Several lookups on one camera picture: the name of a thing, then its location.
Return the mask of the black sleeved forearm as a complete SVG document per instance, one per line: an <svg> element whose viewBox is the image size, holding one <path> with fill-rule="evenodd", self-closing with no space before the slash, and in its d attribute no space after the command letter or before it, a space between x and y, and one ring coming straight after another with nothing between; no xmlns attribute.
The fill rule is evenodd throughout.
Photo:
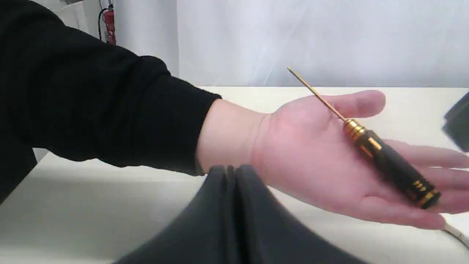
<svg viewBox="0 0 469 264"><path fill-rule="evenodd" d="M196 154L221 96L72 27L30 0L1 1L1 202L37 165L33 149L72 161L147 166L199 176L253 164L234 147L219 161Z"/></svg>

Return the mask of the person's open bare hand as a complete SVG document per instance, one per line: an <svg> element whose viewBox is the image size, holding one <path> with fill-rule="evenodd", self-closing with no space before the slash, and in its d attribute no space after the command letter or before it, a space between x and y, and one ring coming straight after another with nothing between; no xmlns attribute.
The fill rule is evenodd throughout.
<svg viewBox="0 0 469 264"><path fill-rule="evenodd" d="M435 207L419 209L385 184L316 97L291 101L257 117L251 163L267 184L302 202L365 221L434 230L444 228L442 214L468 212L465 154L385 141L442 193Z"/></svg>

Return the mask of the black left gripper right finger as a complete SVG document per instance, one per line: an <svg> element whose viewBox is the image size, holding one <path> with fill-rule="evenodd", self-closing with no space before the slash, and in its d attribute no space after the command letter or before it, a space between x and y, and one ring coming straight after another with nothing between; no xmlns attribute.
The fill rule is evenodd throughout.
<svg viewBox="0 0 469 264"><path fill-rule="evenodd" d="M362 264L302 224L250 165L234 171L243 264Z"/></svg>

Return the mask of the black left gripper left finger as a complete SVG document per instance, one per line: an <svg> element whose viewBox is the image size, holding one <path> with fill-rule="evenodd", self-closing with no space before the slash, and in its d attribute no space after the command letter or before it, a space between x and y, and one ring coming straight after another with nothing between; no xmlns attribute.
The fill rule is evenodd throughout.
<svg viewBox="0 0 469 264"><path fill-rule="evenodd" d="M118 264L233 264L233 167L215 166L185 209Z"/></svg>

